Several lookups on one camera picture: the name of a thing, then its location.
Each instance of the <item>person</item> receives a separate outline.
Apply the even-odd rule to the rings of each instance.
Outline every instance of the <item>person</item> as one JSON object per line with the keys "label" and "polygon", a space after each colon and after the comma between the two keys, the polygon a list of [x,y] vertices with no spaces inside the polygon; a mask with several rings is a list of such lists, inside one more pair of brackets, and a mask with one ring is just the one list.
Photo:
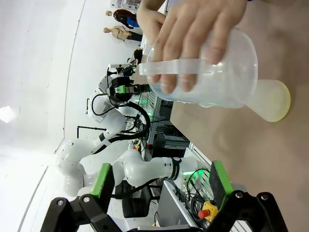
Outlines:
{"label": "person", "polygon": [[[213,36],[207,53],[211,64],[224,56],[231,29],[242,19],[247,0],[187,0],[173,5],[165,17],[157,10],[165,0],[143,0],[137,12],[137,21],[147,40],[153,44],[153,62],[183,58],[199,58],[201,46],[211,30]],[[169,94],[177,84],[176,75],[150,77],[152,83],[161,81],[162,91]],[[196,75],[182,75],[183,91],[196,84]]]}
{"label": "person", "polygon": [[105,15],[107,15],[107,16],[113,15],[114,19],[116,19],[116,21],[122,23],[123,25],[125,25],[129,29],[134,29],[134,27],[136,27],[136,28],[139,27],[139,25],[136,21],[136,14],[133,14],[130,11],[123,10],[123,9],[116,10],[116,11],[114,11],[114,13],[112,13],[111,11],[107,11],[107,12],[105,12]]}

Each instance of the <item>plastic beaker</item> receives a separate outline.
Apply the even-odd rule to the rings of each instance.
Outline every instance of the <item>plastic beaker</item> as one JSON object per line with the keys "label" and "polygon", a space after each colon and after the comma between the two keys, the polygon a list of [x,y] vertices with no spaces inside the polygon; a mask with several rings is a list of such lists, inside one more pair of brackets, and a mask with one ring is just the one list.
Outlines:
{"label": "plastic beaker", "polygon": [[277,122],[288,113],[290,92],[278,80],[258,80],[256,89],[246,105],[268,122]]}
{"label": "plastic beaker", "polygon": [[148,77],[154,74],[197,73],[197,83],[190,92],[181,90],[180,81],[177,81],[176,88],[170,94],[162,92],[160,82],[148,82],[152,90],[167,101],[199,103],[202,106],[218,105],[224,108],[244,106],[254,93],[257,80],[257,57],[252,41],[245,33],[233,29],[225,57],[218,64],[211,65],[206,59],[209,39],[201,49],[200,59],[180,58],[151,62],[155,49],[153,47],[148,54],[147,63],[140,64],[140,75]]}

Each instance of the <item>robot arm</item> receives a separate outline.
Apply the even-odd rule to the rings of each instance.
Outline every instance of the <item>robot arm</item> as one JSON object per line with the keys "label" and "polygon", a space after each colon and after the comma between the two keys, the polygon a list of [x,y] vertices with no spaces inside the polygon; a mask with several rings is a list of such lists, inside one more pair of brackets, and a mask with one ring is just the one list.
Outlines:
{"label": "robot arm", "polygon": [[[65,140],[57,152],[57,167],[65,177],[64,190],[68,195],[76,196],[80,189],[91,187],[96,178],[96,174],[85,172],[80,164],[82,158],[99,153],[113,142],[140,138],[148,132],[150,119],[147,113],[140,106],[128,102],[132,94],[139,93],[140,90],[139,87],[131,87],[125,77],[117,77],[113,80],[104,77],[100,81],[90,99],[89,116],[106,128],[106,131],[92,142],[83,139]],[[126,128],[126,117],[116,108],[124,106],[134,108],[144,116],[146,126],[142,131],[133,135],[118,134]]]}
{"label": "robot arm", "polygon": [[122,180],[138,187],[156,178],[168,178],[174,180],[179,189],[184,187],[183,173],[195,171],[204,166],[194,157],[156,157],[147,162],[143,161],[140,153],[134,149],[127,150],[112,164],[116,186]]}

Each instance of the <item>beige tabletop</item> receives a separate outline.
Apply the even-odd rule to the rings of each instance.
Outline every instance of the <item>beige tabletop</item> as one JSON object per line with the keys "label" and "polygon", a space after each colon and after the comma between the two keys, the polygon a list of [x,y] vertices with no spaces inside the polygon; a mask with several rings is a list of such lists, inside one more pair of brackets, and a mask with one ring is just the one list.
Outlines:
{"label": "beige tabletop", "polygon": [[289,114],[269,123],[249,108],[175,102],[171,122],[231,181],[274,194],[291,232],[309,231],[309,0],[254,0],[238,25],[252,39],[260,79],[290,90]]}

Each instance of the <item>metal rack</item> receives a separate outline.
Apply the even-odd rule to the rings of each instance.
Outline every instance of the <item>metal rack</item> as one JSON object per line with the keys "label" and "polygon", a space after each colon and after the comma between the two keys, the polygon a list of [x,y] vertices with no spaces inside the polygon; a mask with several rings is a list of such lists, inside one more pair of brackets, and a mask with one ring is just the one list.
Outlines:
{"label": "metal rack", "polygon": [[[171,115],[171,108],[168,107],[171,104],[173,104],[172,101],[164,101],[153,92],[142,93],[139,100],[139,105],[148,112],[150,111],[150,120],[152,122],[157,121],[160,118],[169,119]],[[155,135],[158,133],[163,133],[166,125],[172,125],[172,123],[169,120],[152,123],[147,142],[158,147],[175,147],[176,149],[185,149],[189,146],[190,141],[184,136],[177,137],[175,139],[156,139]]]}

